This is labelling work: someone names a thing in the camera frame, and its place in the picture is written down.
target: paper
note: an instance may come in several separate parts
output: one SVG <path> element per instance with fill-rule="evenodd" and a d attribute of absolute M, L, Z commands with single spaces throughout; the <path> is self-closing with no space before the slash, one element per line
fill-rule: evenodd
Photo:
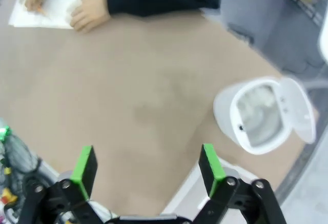
<path fill-rule="evenodd" d="M 28 12 L 25 0 L 16 0 L 9 25 L 14 27 L 63 28 L 72 29 L 69 25 L 70 13 L 79 0 L 45 0 L 43 10 L 46 16 L 37 12 Z"/>

